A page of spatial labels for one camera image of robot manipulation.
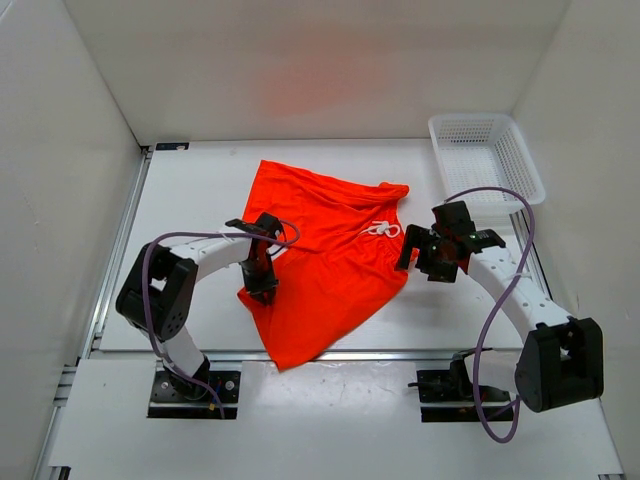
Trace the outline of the orange mesh shorts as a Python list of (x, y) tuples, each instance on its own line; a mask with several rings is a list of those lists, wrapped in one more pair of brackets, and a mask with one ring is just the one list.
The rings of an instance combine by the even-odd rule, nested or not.
[(273, 261), (279, 285), (272, 305), (252, 300), (246, 290), (237, 296), (279, 370), (313, 360), (404, 288), (407, 272), (394, 270), (403, 229), (396, 238), (360, 232), (375, 220), (401, 227), (398, 206), (409, 192), (404, 184), (368, 186), (260, 163), (244, 220), (267, 212), (289, 221), (286, 232), (300, 237)]

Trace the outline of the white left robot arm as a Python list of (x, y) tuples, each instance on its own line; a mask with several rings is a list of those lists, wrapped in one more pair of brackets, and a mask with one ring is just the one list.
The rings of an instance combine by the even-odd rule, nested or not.
[(278, 280), (269, 249), (282, 233), (282, 227), (273, 233), (226, 229), (190, 234), (188, 242), (172, 247), (151, 242), (139, 252), (116, 299), (116, 311), (149, 338), (186, 399), (202, 398), (210, 386), (208, 361), (186, 328), (196, 284), (238, 264), (250, 298), (272, 304)]

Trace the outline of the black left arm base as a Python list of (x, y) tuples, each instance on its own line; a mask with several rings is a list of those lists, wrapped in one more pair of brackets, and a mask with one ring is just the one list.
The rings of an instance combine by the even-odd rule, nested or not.
[(197, 384), (169, 367), (157, 367), (150, 389), (147, 417), (151, 419), (235, 420), (241, 371), (219, 370), (206, 362), (196, 374)]

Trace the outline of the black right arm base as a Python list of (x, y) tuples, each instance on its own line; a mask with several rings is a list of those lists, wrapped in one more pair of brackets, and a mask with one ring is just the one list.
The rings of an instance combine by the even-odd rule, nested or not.
[[(416, 371), (407, 387), (418, 392), (422, 423), (479, 423), (471, 385), (464, 361), (471, 350), (456, 353), (447, 369)], [(489, 422), (511, 422), (515, 407), (507, 391), (481, 385), (483, 412)]]

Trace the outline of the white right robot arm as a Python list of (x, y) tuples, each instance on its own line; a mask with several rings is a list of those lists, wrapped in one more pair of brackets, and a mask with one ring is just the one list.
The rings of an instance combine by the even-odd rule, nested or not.
[(449, 387), (470, 400), (484, 387), (515, 394), (533, 412), (596, 399), (604, 392), (603, 333), (591, 318), (577, 319), (518, 271), (493, 230), (444, 236), (410, 225), (397, 269), (415, 266), (431, 281), (452, 283), (464, 272), (498, 304), (519, 334), (520, 353), (459, 352)]

